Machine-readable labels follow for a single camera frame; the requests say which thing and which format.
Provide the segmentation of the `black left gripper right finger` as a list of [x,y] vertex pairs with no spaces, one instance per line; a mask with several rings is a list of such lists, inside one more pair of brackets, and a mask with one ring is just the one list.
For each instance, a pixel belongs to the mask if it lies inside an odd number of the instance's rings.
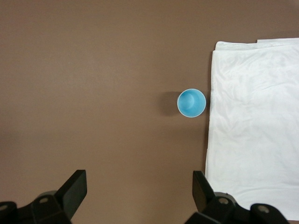
[[214,192],[202,171],[193,171],[192,196],[197,208],[187,224],[287,224],[275,207],[256,203],[247,210],[227,193]]

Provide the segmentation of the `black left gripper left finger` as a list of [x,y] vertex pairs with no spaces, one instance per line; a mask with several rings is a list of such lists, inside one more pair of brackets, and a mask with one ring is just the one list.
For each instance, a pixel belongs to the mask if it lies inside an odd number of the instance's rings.
[[13,201],[0,203],[2,224],[70,224],[87,194],[85,170],[76,170],[57,190],[40,194],[21,208]]

